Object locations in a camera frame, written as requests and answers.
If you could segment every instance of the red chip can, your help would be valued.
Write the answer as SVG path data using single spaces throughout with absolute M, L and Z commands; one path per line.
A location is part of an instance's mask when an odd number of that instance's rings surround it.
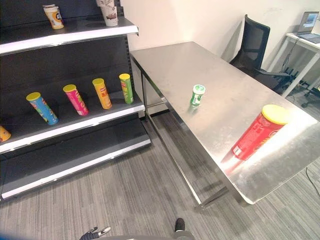
M 232 147 L 233 154 L 240 160 L 247 160 L 288 121 L 289 113 L 282 106 L 265 105 L 261 113 Z

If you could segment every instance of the white wall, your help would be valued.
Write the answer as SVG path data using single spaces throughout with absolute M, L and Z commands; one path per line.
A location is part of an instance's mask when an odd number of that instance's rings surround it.
M 125 16 L 139 27 L 139 36 L 128 37 L 131 51 L 194 41 L 226 61 L 240 48 L 242 22 L 248 14 L 271 28 L 262 68 L 269 66 L 285 34 L 300 24 L 303 12 L 320 11 L 320 0 L 121 0 L 121 4 Z

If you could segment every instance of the chair armrest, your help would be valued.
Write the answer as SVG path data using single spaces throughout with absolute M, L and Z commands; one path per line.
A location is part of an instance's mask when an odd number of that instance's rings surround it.
M 263 70 L 258 70 L 255 69 L 258 73 L 262 74 L 262 75 L 267 75 L 267 76 L 276 76 L 276 77 L 291 77 L 288 73 L 285 72 L 269 72 L 269 71 L 263 71 Z

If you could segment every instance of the blue chip can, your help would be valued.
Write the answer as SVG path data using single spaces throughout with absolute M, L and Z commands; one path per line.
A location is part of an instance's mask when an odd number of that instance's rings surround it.
M 57 116 L 54 114 L 39 92 L 32 92 L 26 96 L 25 99 L 29 101 L 32 107 L 40 114 L 47 124 L 53 125 L 58 122 Z

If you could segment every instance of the black shelf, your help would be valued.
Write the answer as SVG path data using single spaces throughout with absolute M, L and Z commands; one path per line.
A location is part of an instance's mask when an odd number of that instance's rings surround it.
M 134 101 L 131 104 L 125 103 L 122 91 L 110 93 L 109 96 L 112 103 L 110 109 L 102 108 L 98 96 L 84 100 L 89 110 L 86 116 L 78 115 L 71 102 L 52 107 L 53 112 L 59 118 L 59 122 L 54 125 L 45 123 L 35 110 L 29 115 L 19 115 L 7 120 L 2 119 L 1 125 L 5 129 L 12 130 L 10 131 L 11 138 L 0 144 L 0 153 L 13 151 L 45 139 L 92 127 L 145 109 L 135 92 L 133 92 Z
M 77 17 L 64 21 L 64 28 L 53 30 L 48 21 L 1 29 L 0 55 L 76 42 L 138 34 L 138 27 L 123 16 L 109 27 L 101 17 Z
M 10 198 L 150 143 L 136 118 L 4 160 L 1 196 Z

